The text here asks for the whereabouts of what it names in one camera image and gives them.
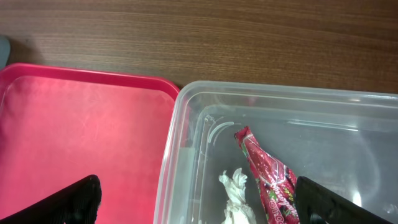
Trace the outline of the red candy wrapper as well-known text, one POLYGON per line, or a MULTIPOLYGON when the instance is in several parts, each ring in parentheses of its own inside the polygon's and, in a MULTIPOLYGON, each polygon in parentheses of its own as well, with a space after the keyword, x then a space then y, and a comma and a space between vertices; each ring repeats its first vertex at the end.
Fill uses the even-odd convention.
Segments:
POLYGON ((235 133, 259 189, 269 224, 299 224, 294 203, 297 178, 284 163, 264 151, 249 127, 235 133))

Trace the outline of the white napkin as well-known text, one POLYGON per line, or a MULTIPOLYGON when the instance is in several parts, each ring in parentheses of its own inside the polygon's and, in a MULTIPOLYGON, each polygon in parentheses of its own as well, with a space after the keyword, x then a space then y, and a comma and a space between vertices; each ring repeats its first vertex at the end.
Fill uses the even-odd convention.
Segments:
POLYGON ((222 224, 257 223, 254 211, 246 201, 247 178, 247 175, 242 173, 242 168, 236 169, 232 177, 229 177, 225 170, 219 176, 218 179, 224 185, 228 196, 222 224))

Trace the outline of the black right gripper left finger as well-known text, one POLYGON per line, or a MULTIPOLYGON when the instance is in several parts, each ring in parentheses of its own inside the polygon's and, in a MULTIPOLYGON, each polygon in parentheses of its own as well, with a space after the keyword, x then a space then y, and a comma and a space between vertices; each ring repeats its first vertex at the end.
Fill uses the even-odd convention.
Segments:
POLYGON ((95 224, 102 190, 89 175, 45 199, 1 220, 1 224, 95 224))

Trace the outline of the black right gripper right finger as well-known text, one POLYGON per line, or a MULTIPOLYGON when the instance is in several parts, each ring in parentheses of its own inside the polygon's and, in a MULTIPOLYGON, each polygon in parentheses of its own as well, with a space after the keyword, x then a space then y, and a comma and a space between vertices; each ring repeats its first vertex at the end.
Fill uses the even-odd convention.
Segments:
POLYGON ((297 179, 294 203, 301 224, 391 224, 304 176, 297 179))

